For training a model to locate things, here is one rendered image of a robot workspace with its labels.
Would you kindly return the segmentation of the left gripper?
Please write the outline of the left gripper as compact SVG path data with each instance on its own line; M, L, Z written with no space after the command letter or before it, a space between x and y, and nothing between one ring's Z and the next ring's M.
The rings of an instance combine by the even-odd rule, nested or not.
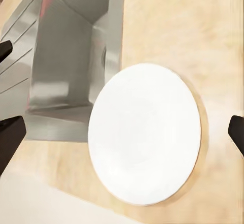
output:
M13 51L13 45L10 40L0 43L0 63L6 59Z

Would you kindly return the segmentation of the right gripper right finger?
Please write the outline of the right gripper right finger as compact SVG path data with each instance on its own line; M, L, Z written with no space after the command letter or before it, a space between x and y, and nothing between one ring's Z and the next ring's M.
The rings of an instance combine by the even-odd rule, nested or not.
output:
M231 117L228 134L244 156L244 117L237 115Z

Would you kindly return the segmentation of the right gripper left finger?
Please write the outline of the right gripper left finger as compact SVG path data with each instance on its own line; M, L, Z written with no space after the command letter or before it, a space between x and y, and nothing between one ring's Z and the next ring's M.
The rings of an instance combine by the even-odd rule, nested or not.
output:
M23 116L0 121L0 176L26 136Z

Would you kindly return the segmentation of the saucer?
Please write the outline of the saucer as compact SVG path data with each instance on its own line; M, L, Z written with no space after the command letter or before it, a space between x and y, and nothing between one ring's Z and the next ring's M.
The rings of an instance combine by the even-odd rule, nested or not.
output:
M91 112L88 143L102 184L134 205L166 200L186 182L200 147L200 114L185 82L156 64L113 76Z

